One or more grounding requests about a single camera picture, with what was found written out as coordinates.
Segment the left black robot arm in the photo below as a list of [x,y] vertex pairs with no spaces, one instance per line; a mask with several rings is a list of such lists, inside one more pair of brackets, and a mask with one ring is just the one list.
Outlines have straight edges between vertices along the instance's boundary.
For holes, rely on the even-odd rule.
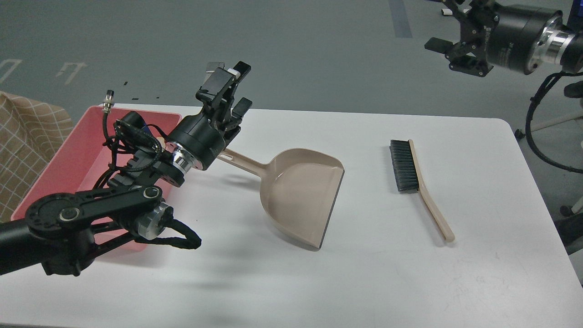
[[1,226],[1,274],[41,264],[47,275],[79,276],[94,260],[131,241],[197,249],[202,240],[174,218],[157,182],[180,187],[190,169],[207,170],[241,131],[252,102],[235,92],[251,71],[238,62],[220,64],[196,92],[203,106],[181,119],[160,142],[135,111],[108,132],[114,106],[108,90],[102,106],[103,146],[111,152],[108,169],[91,190],[53,193],[33,202],[21,220]]

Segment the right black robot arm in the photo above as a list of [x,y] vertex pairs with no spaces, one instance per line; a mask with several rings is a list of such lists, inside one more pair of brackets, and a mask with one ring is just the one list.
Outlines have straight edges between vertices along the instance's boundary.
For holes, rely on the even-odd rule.
[[524,139],[531,151],[543,162],[573,173],[581,168],[562,164],[546,156],[533,139],[537,129],[532,124],[535,110],[552,87],[563,77],[582,76],[582,13],[581,1],[571,6],[568,23],[558,9],[531,5],[502,5],[495,0],[471,0],[462,9],[461,0],[444,0],[460,25],[457,42],[432,37],[425,49],[442,54],[449,69],[476,77],[485,77],[493,68],[505,68],[530,75],[543,63],[560,67],[548,75],[530,99],[525,127],[517,129],[515,137]]

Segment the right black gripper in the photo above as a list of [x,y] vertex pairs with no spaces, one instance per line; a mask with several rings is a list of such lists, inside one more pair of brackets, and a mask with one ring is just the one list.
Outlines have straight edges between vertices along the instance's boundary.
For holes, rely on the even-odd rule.
[[442,54],[449,69],[485,77],[493,68],[530,75],[547,62],[563,65],[563,13],[527,5],[500,6],[495,0],[442,0],[460,26],[470,32],[491,28],[481,42],[429,39],[424,48]]

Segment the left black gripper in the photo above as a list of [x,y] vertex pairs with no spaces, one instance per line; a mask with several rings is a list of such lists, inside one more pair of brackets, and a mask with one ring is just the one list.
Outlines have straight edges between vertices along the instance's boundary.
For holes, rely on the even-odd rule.
[[[250,71],[251,66],[242,61],[229,69],[217,67],[198,89],[196,99],[202,102],[202,109],[183,118],[167,139],[174,147],[173,165],[179,170],[207,170],[241,131],[242,118],[253,102],[243,97],[231,106],[235,90]],[[223,111],[228,114],[225,121],[213,120]]]

